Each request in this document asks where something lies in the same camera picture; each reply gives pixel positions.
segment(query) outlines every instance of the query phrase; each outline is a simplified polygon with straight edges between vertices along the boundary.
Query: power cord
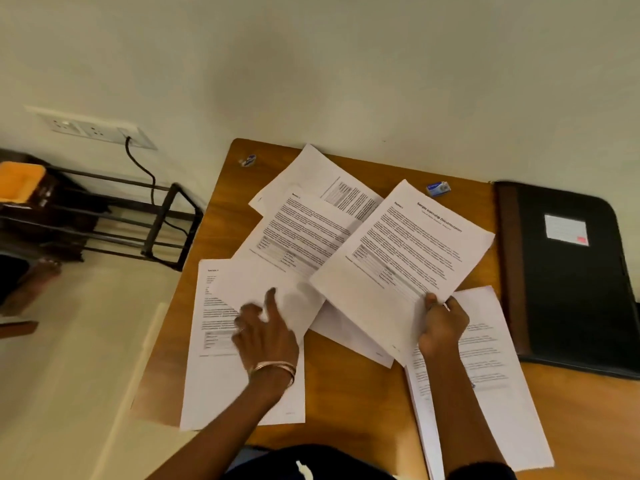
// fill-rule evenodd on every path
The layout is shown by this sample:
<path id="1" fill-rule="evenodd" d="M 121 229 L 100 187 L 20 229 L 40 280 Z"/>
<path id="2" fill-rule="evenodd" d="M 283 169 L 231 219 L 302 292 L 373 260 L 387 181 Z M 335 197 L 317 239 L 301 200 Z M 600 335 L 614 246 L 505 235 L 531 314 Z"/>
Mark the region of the power cord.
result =
<path id="1" fill-rule="evenodd" d="M 127 156 L 131 159 L 131 161 L 135 163 L 136 166 L 140 168 L 140 170 L 142 170 L 149 177 L 151 177 L 151 204 L 155 206 L 156 201 L 154 199 L 154 190 L 156 189 L 156 176 L 153 173 L 151 173 L 149 170 L 144 168 L 142 165 L 140 165 L 140 163 L 138 163 L 138 161 L 135 158 L 133 158 L 133 155 L 131 154 L 131 151 L 129 149 L 130 143 L 131 143 L 131 136 L 127 136 L 126 140 L 124 140 L 124 149 L 127 152 Z M 187 233 L 187 231 L 185 231 L 182 227 L 174 226 L 173 224 L 171 224 L 171 222 L 168 222 L 166 219 L 164 219 L 164 223 L 167 224 L 169 227 L 173 227 L 174 229 L 178 229 L 179 231 L 182 231 L 182 233 L 185 236 L 189 237 L 189 234 Z"/>

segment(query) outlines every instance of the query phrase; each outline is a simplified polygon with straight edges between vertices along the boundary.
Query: label on folder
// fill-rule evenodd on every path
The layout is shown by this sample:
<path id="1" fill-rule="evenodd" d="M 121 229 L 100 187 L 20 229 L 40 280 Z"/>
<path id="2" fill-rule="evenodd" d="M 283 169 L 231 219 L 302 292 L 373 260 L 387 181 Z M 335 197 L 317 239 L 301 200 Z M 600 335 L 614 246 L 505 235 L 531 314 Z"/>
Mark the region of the label on folder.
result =
<path id="1" fill-rule="evenodd" d="M 549 239 L 571 242 L 581 246 L 589 245 L 587 224 L 584 221 L 545 214 L 545 229 Z"/>

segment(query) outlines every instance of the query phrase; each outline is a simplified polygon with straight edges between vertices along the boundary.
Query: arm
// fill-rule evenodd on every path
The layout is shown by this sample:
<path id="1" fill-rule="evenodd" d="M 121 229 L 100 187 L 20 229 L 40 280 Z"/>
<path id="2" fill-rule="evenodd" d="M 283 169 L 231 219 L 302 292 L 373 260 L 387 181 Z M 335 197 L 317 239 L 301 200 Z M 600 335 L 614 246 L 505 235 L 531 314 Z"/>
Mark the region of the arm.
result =
<path id="1" fill-rule="evenodd" d="M 298 363 L 298 344 L 278 312 L 274 289 L 268 291 L 265 305 L 267 323 L 259 318 L 262 309 L 252 304 L 243 306 L 236 318 L 239 332 L 234 343 L 247 370 L 268 360 Z M 252 374 L 236 400 L 147 480 L 220 478 L 262 417 L 280 400 L 290 380 L 289 373 L 277 367 Z"/>
<path id="2" fill-rule="evenodd" d="M 455 298 L 447 309 L 434 294 L 425 298 L 426 331 L 419 346 L 427 366 L 435 410 L 444 472 L 484 461 L 504 463 L 504 458 L 484 419 L 471 381 L 458 351 L 458 341 L 469 323 Z"/>

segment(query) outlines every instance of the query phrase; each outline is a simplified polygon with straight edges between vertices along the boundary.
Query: wooden desk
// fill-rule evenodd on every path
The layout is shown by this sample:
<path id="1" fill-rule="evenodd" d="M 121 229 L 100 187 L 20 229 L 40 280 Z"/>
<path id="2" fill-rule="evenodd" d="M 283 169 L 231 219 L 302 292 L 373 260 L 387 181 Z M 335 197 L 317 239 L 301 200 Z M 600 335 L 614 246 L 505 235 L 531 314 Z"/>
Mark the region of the wooden desk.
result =
<path id="1" fill-rule="evenodd" d="M 247 203 L 300 150 L 236 139 L 209 202 L 175 295 L 132 405 L 135 416 L 178 426 L 187 367 L 198 262 L 230 258 L 260 220 Z M 257 155 L 249 168 L 238 161 Z M 496 231 L 490 184 L 329 156 L 382 196 L 402 179 L 418 189 L 447 180 L 438 201 Z M 493 245 L 460 289 L 491 285 L 500 295 Z M 254 444 L 336 446 L 394 474 L 427 478 L 402 368 L 388 370 L 329 339 L 305 336 L 307 422 L 260 427 Z M 557 468 L 523 472 L 521 479 L 637 479 L 640 477 L 640 383 L 523 364 Z"/>

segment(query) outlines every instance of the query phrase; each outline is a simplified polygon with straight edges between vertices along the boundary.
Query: bracelet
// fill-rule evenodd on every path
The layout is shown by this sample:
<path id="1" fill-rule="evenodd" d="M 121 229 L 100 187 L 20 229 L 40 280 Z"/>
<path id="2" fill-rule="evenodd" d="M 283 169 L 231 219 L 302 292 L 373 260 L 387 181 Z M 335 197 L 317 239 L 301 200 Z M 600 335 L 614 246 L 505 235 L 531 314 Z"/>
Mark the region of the bracelet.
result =
<path id="1" fill-rule="evenodd" d="M 247 374 L 249 374 L 249 379 L 251 379 L 251 376 L 260 369 L 264 369 L 265 367 L 270 366 L 279 367 L 280 369 L 283 369 L 290 373 L 291 380 L 289 382 L 289 385 L 287 386 L 287 389 L 293 385 L 293 381 L 296 379 L 296 368 L 289 362 L 285 362 L 283 360 L 266 360 L 264 362 L 258 362 L 255 367 L 252 367 L 247 371 Z"/>

